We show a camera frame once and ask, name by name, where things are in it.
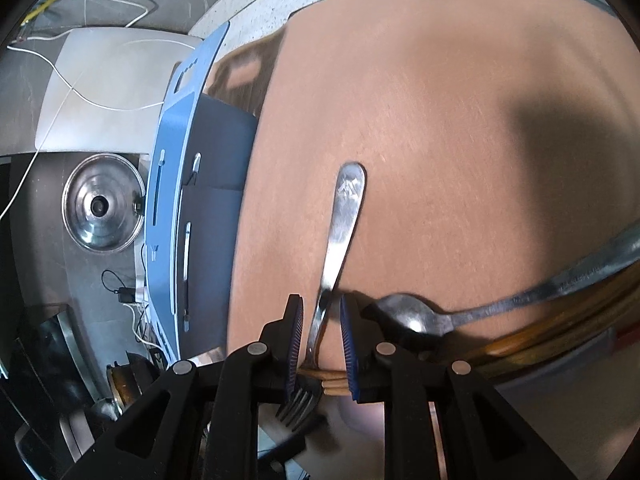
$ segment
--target gray floor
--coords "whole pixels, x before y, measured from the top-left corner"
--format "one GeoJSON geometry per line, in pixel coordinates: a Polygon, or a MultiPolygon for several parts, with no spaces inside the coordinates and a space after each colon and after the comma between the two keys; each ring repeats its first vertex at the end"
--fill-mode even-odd
{"type": "MultiPolygon", "coordinates": [[[[130,0],[152,12],[136,24],[171,32],[187,32],[217,0],[130,0]]],[[[125,25],[140,9],[105,0],[61,0],[39,16],[36,29],[53,35],[79,25],[125,25]]],[[[64,40],[21,45],[37,47],[55,61],[64,40]]],[[[51,69],[46,63],[21,52],[5,52],[0,57],[0,156],[34,150],[33,139],[51,69]]]]}
{"type": "MultiPolygon", "coordinates": [[[[187,32],[216,0],[133,0],[155,9],[140,27],[187,32]]],[[[52,34],[73,25],[124,25],[138,10],[103,0],[66,0],[38,18],[38,29],[52,34]]],[[[59,42],[38,42],[38,50],[55,60],[59,42]]],[[[34,150],[40,104],[51,69],[40,59],[5,52],[0,59],[0,152],[34,150]]],[[[12,241],[25,304],[68,303],[98,387],[108,387],[105,367],[126,363],[125,352],[144,353],[131,331],[131,312],[100,282],[104,269],[117,272],[126,285],[135,283],[133,247],[108,256],[78,247],[66,233],[60,213],[62,188],[69,173],[88,154],[42,153],[11,209],[12,241]]],[[[17,185],[30,155],[14,156],[12,186],[17,185]]],[[[110,286],[116,283],[106,277],[110,286]]]]}
{"type": "MultiPolygon", "coordinates": [[[[135,284],[133,246],[116,254],[93,254],[68,235],[60,214],[63,186],[87,153],[43,153],[34,163],[10,212],[12,243],[20,290],[26,305],[68,303],[79,344],[96,379],[108,395],[107,364],[128,362],[126,351],[145,354],[131,331],[132,314],[102,286],[104,269],[135,284]]],[[[29,155],[14,157],[10,187],[15,189],[29,155]]],[[[105,276],[110,288],[119,286],[105,276]]]]}

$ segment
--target wooden surface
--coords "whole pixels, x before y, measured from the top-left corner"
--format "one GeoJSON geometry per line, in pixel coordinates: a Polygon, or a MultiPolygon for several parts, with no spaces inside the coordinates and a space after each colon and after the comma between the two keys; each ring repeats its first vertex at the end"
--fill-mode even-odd
{"type": "MultiPolygon", "coordinates": [[[[581,0],[327,0],[280,45],[242,205],[229,350],[316,299],[340,165],[367,170],[340,290],[453,312],[503,298],[639,215],[639,54],[581,0]]],[[[463,327],[460,354],[552,312],[463,327]]],[[[332,316],[320,351],[344,368],[332,316]]]]}

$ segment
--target black cable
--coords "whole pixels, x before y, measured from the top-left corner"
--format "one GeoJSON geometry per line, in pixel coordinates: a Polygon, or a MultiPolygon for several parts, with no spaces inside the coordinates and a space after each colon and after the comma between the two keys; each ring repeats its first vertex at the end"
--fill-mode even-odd
{"type": "Polygon", "coordinates": [[[138,332],[139,334],[140,334],[140,332],[139,332],[139,329],[140,329],[140,322],[142,321],[142,318],[143,318],[143,317],[145,317],[145,312],[146,312],[146,310],[148,309],[148,307],[149,307],[149,304],[147,303],[147,304],[145,305],[144,309],[142,310],[142,314],[140,314],[140,317],[138,318],[138,323],[137,323],[137,325],[136,325],[136,332],[138,332]]]}
{"type": "Polygon", "coordinates": [[[145,269],[144,283],[146,285],[146,265],[145,265],[145,257],[143,255],[144,250],[145,250],[145,243],[142,242],[142,245],[140,245],[140,261],[142,262],[142,268],[145,269]]]}
{"type": "Polygon", "coordinates": [[[125,288],[127,287],[127,286],[124,284],[124,282],[120,279],[120,276],[118,276],[115,272],[113,272],[111,269],[104,269],[104,270],[102,271],[102,274],[100,275],[100,281],[102,282],[102,286],[103,286],[104,288],[106,288],[110,293],[112,293],[112,294],[117,294],[117,293],[118,293],[118,289],[117,289],[117,288],[109,288],[109,287],[106,285],[106,283],[104,283],[104,275],[105,275],[107,272],[110,272],[111,274],[113,274],[113,275],[116,277],[116,280],[118,280],[118,281],[120,282],[120,284],[121,284],[123,287],[125,287],[125,288]]]}

